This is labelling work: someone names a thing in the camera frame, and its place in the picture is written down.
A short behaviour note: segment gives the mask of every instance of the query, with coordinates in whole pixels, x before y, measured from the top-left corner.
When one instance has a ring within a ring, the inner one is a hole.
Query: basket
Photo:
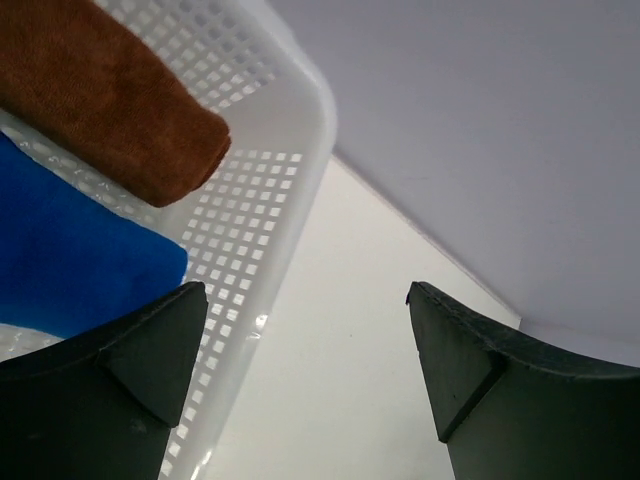
[[[97,0],[229,123],[233,145],[200,190],[156,209],[0,110],[0,129],[112,211],[189,252],[209,315],[162,479],[202,479],[267,321],[335,140],[329,88],[261,0]],[[0,325],[0,360],[56,338]]]

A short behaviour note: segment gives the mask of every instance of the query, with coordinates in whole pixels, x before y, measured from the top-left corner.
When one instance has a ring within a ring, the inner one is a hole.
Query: square holes
[[[207,60],[209,60],[211,63],[218,63],[220,61],[220,58],[215,53],[209,51],[207,53]]]
[[[162,465],[160,467],[160,472],[162,472],[163,475],[166,475],[168,477],[169,475],[171,475],[171,470],[173,470],[173,465],[169,460],[167,460],[166,458],[163,458]]]
[[[204,15],[200,15],[199,13],[196,13],[194,15],[193,20],[199,27],[204,27],[207,24],[207,19],[204,17]]]
[[[169,454],[173,457],[177,457],[180,453],[180,445],[178,445],[176,442],[171,442],[171,445],[169,445],[167,452],[169,452]]]
[[[186,61],[190,62],[191,60],[193,60],[196,57],[196,54],[193,50],[187,48],[182,52],[182,58],[184,58]]]
[[[187,70],[182,77],[187,81],[191,82],[196,78],[196,73],[193,70]]]
[[[217,72],[209,72],[209,74],[207,75],[207,80],[209,80],[210,82],[217,82],[218,80],[220,80],[220,75]],[[220,94],[218,92],[216,92],[216,97],[218,98],[220,96]]]
[[[218,365],[218,359],[215,357],[209,357],[207,358],[207,362],[205,363],[205,365],[207,366],[207,368],[215,370],[216,366]]]
[[[230,17],[225,17],[224,20],[222,20],[222,25],[224,26],[224,28],[230,29],[235,27],[236,22],[234,22]]]
[[[182,10],[183,12],[190,12],[191,8],[193,8],[189,0],[182,0],[179,6],[180,10]]]
[[[158,56],[160,58],[162,58],[163,60],[166,60],[166,58],[169,56],[169,50],[167,50],[165,47],[161,47],[158,49],[158,51],[156,52],[158,54]]]
[[[169,40],[167,45],[176,50],[182,46],[182,43],[180,43],[180,41],[176,37],[171,37],[171,40]]]
[[[204,398],[204,393],[202,393],[200,390],[195,390],[191,394],[191,400],[193,400],[197,404],[200,404],[202,402],[203,398]]]
[[[201,373],[200,378],[198,378],[198,383],[203,387],[208,387],[210,381],[211,381],[211,375],[207,373]]]
[[[135,8],[135,5],[132,5],[130,8],[131,10],[133,10]],[[140,13],[138,13],[138,19],[140,20],[140,23],[142,23],[142,25],[147,25],[152,20],[152,17],[147,12],[141,11]]]
[[[207,34],[209,35],[209,38],[211,40],[217,40],[222,35],[220,33],[220,30],[218,30],[217,28],[210,28],[209,31],[207,32]]]
[[[189,427],[187,427],[184,424],[180,424],[178,425],[178,428],[176,429],[176,434],[181,438],[181,439],[185,439],[187,438],[187,434],[189,433]]]
[[[193,422],[193,419],[196,418],[196,410],[193,407],[187,407],[184,409],[184,417]]]

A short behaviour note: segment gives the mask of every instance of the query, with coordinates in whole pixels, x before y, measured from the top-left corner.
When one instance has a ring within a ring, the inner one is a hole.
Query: white wall
[[[640,2],[272,3],[335,90],[338,152],[525,331],[640,339]]]

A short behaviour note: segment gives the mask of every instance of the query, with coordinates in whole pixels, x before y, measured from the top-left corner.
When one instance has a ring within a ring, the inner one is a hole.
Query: blue towel
[[[68,338],[180,285],[187,253],[38,165],[0,133],[0,322]]]

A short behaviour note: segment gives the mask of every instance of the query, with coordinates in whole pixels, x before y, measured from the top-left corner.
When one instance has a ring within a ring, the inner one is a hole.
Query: white floor
[[[518,326],[333,161],[209,478],[453,479],[404,304],[413,280]]]

